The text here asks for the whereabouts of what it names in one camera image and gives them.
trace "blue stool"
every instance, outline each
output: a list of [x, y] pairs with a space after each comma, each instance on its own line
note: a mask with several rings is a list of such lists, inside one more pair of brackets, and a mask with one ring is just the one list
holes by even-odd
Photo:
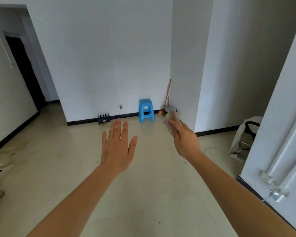
[[139, 100], [139, 111], [138, 111], [138, 115], [139, 115], [139, 121], [143, 122], [144, 118], [151, 118], [153, 121], [155, 120], [155, 115], [153, 112], [153, 106], [152, 106], [152, 102], [150, 99], [142, 99]]

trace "white plastic bag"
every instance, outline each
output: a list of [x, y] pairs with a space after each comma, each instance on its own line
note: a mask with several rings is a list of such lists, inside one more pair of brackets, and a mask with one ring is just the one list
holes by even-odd
[[173, 120], [181, 125], [181, 120], [179, 119], [176, 110], [172, 109], [163, 120], [163, 123], [165, 124], [166, 128], [168, 129], [168, 131], [171, 133], [171, 135], [174, 138], [174, 129], [175, 128], [169, 123], [169, 119]]

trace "hand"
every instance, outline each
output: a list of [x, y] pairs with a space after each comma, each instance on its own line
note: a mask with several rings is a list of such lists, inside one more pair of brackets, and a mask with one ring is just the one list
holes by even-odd
[[121, 135], [122, 121], [117, 119], [111, 123], [109, 139], [106, 138], [106, 131], [102, 133], [102, 155], [100, 165], [105, 169], [113, 171], [116, 175], [126, 171], [134, 159], [135, 148], [138, 137], [130, 141], [128, 147], [128, 122], [124, 122]]
[[169, 123], [174, 126], [174, 144], [177, 152], [187, 161], [198, 156], [201, 153], [198, 138], [186, 124], [181, 122], [181, 125], [175, 121], [169, 120]]

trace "baseboard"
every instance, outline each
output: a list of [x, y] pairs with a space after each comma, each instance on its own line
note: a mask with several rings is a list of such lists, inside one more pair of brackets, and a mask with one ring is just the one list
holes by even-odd
[[201, 131], [201, 132], [196, 132], [195, 134], [200, 137], [200, 136], [205, 136], [205, 135], [212, 135], [212, 134], [217, 134], [217, 133], [222, 133], [222, 132], [227, 132], [227, 131], [234, 131], [239, 128], [238, 125], [231, 126], [231, 127], [225, 127], [225, 128], [220, 128], [220, 129], [215, 129], [215, 130], [210, 130], [210, 131]]
[[[253, 195], [255, 195], [259, 200], [263, 200], [263, 198], [261, 197], [261, 195], [259, 195], [257, 193], [257, 191], [255, 191], [248, 183], [245, 182], [244, 179], [242, 179], [240, 176], [237, 177], [237, 181], [243, 185], [248, 191], [250, 191]], [[267, 203], [266, 201], [263, 202], [264, 204], [266, 204], [268, 207], [271, 208], [272, 211], [274, 211], [275, 213], [277, 213], [278, 216], [280, 216], [286, 223], [288, 223], [288, 221], [280, 215], [280, 213], [278, 213], [269, 203]]]
[[[160, 110], [154, 110], [153, 112], [155, 114], [158, 114]], [[115, 116], [110, 116], [111, 120], [114, 119], [118, 119], [118, 118], [127, 118], [127, 117], [134, 117], [134, 116], [138, 116], [138, 112], [135, 113], [129, 113], [129, 114], [122, 114], [122, 115], [115, 115]], [[86, 119], [86, 120], [79, 120], [79, 121], [68, 121], [67, 125], [80, 125], [80, 124], [86, 124], [86, 123], [92, 123], [92, 122], [97, 122], [98, 119], [97, 118], [93, 118], [93, 119]]]
[[47, 101], [47, 103], [60, 103], [60, 100]]
[[2, 148], [6, 143], [9, 142], [13, 137], [15, 137], [21, 130], [23, 130], [29, 123], [35, 120], [36, 117], [40, 115], [40, 112], [36, 112], [32, 117], [30, 117], [26, 122], [12, 131], [7, 137], [5, 137], [2, 141], [0, 141], [0, 148]]

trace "dark door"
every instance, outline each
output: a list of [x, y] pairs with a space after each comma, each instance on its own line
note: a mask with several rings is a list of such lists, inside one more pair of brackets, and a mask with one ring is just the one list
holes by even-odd
[[6, 36], [6, 39], [35, 106], [40, 111], [46, 105], [46, 100], [34, 74], [32, 64], [25, 52], [24, 45], [20, 38]]

